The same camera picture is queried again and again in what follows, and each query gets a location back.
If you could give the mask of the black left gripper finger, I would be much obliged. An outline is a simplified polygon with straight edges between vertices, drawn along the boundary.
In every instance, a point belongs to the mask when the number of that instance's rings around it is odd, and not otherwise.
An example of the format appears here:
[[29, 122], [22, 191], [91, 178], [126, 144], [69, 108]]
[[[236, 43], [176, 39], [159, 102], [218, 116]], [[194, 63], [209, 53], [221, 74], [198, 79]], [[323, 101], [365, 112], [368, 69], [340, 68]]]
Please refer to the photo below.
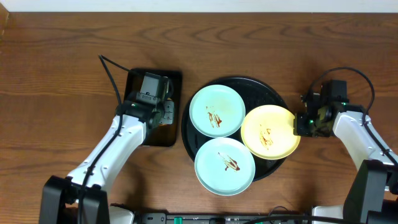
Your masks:
[[160, 121], [161, 124], [166, 125], [170, 123], [169, 113], [170, 113], [170, 101], [166, 101], [164, 103], [164, 116]]
[[174, 121], [175, 104], [172, 100], [168, 101], [168, 124], [172, 124]]

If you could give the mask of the yellow plate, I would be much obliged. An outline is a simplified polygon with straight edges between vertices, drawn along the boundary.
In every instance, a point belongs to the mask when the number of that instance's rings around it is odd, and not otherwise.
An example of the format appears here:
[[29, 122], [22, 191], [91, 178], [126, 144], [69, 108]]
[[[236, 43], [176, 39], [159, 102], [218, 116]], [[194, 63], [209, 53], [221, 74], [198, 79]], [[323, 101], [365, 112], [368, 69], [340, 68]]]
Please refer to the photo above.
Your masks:
[[293, 153], [300, 142], [294, 135], [294, 115], [277, 105], [262, 105], [251, 110], [241, 126], [244, 145], [257, 157], [283, 159]]

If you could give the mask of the mint plate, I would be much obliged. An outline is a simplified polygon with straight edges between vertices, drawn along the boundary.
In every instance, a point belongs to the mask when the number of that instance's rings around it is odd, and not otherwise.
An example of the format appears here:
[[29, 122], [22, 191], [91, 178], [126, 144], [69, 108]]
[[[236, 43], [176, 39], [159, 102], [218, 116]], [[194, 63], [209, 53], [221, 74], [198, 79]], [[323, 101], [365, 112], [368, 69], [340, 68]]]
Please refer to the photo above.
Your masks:
[[246, 107], [242, 97], [225, 85], [200, 89], [189, 105], [189, 117], [197, 131], [211, 138], [230, 136], [242, 125]]
[[256, 165], [243, 143], [232, 138], [214, 138], [199, 148], [195, 156], [195, 173], [210, 192], [232, 196], [251, 185]]

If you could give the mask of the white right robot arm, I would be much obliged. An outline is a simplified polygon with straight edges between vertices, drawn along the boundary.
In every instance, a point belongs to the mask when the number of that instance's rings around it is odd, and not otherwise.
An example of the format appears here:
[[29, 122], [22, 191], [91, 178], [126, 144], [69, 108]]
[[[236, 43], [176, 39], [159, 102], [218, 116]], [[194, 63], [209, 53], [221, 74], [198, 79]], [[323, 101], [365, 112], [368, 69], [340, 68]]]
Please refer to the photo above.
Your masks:
[[397, 223], [397, 155], [377, 133], [368, 112], [349, 103], [343, 93], [308, 92], [306, 111], [295, 115], [294, 133], [303, 137], [337, 137], [347, 149], [358, 173], [344, 204], [312, 209], [313, 223], [340, 219], [351, 223]]

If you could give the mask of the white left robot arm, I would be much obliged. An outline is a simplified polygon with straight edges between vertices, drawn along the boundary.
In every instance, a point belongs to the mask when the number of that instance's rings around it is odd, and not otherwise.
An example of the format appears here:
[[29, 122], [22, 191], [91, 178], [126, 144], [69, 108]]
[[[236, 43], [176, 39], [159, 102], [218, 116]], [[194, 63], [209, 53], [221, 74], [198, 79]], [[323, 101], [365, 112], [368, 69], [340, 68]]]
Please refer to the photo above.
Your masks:
[[129, 156], [158, 126], [170, 125], [178, 114], [177, 100], [138, 94], [126, 98], [103, 139], [65, 178], [45, 183], [40, 223], [133, 223], [135, 214], [108, 204], [108, 192]]

